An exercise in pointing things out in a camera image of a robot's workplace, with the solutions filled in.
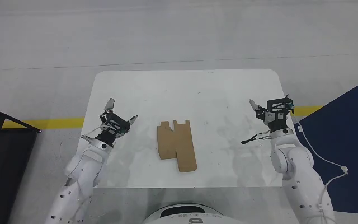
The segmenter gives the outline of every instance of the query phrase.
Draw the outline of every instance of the brown cardboard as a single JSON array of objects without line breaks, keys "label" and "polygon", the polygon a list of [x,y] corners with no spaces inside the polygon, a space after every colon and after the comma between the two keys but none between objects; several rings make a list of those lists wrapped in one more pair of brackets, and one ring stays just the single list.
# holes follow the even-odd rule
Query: brown cardboard
[{"label": "brown cardboard", "polygon": [[189,120],[185,124],[174,121],[174,131],[169,122],[157,126],[158,153],[161,160],[177,158],[179,172],[191,172],[197,168]]}]

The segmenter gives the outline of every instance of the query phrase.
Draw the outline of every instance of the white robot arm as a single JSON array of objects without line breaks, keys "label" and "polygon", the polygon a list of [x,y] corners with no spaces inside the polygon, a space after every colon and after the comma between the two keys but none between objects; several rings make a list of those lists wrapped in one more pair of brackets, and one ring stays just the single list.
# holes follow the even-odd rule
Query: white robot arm
[{"label": "white robot arm", "polygon": [[110,99],[100,116],[101,133],[96,138],[81,136],[88,142],[76,153],[65,169],[67,181],[62,187],[46,218],[46,224],[80,223],[92,202],[93,187],[97,186],[106,171],[106,163],[117,138],[129,132],[138,116],[124,121],[113,113],[114,99]]},{"label": "white robot arm", "polygon": [[[329,194],[313,169],[313,156],[286,125],[287,114],[294,108],[292,100],[288,97],[270,100],[267,109],[253,100],[250,104],[256,117],[270,128],[269,136],[257,139],[271,139],[272,165],[283,174],[282,185],[299,223],[335,223]],[[242,143],[255,140],[254,137]]]}]

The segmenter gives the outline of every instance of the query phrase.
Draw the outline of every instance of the yellow floor stripe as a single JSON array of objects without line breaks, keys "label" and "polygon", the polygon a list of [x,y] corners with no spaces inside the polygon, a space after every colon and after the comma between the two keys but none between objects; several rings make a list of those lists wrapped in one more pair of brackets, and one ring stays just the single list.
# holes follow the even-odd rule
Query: yellow floor stripe
[{"label": "yellow floor stripe", "polygon": [[[295,107],[296,116],[308,116],[321,106],[297,106]],[[23,122],[39,129],[59,129],[59,128],[81,128],[84,118],[56,118],[42,120],[23,120]],[[6,120],[3,128],[22,128],[21,125]]]},{"label": "yellow floor stripe", "polygon": [[[58,128],[81,128],[84,118],[56,118],[43,120],[23,120],[23,122],[39,129],[58,129]],[[22,128],[23,126],[12,121],[6,120],[3,128]]]},{"label": "yellow floor stripe", "polygon": [[295,107],[295,116],[308,116],[320,108],[322,106],[297,106]]}]

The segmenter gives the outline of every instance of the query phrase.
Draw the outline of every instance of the white table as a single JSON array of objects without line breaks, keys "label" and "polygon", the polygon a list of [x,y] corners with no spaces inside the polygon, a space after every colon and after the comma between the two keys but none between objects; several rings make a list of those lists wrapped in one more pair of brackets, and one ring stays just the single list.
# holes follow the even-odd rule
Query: white table
[{"label": "white table", "polygon": [[[114,71],[95,78],[82,134],[101,124],[109,98],[114,112],[139,118],[117,141],[99,187],[170,188],[282,186],[271,165],[270,142],[242,140],[268,130],[256,119],[249,99],[264,107],[284,97],[272,70]],[[160,121],[190,120],[197,170],[180,173],[176,159],[160,160]],[[288,119],[288,126],[293,127]],[[80,140],[78,149],[86,144]]]}]

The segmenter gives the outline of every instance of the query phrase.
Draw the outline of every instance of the gray floor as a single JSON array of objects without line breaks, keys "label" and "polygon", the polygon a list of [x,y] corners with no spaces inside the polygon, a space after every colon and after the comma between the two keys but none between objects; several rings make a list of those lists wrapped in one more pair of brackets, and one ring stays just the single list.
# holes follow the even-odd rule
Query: gray floor
[{"label": "gray floor", "polygon": [[[357,20],[358,3],[343,0],[0,0],[0,110],[19,119],[81,117],[99,72],[161,69],[269,68],[297,106],[324,105],[358,84]],[[10,223],[44,221],[65,179],[59,143],[79,133],[41,134]],[[66,141],[64,157],[76,145]],[[158,201],[156,190],[97,189],[95,206],[113,211],[86,222],[136,223],[192,198],[230,216],[241,209],[236,218],[246,222],[295,223],[280,188],[236,189],[237,197],[215,189],[206,201],[201,190],[171,189]],[[342,223],[357,217],[337,215]]]}]

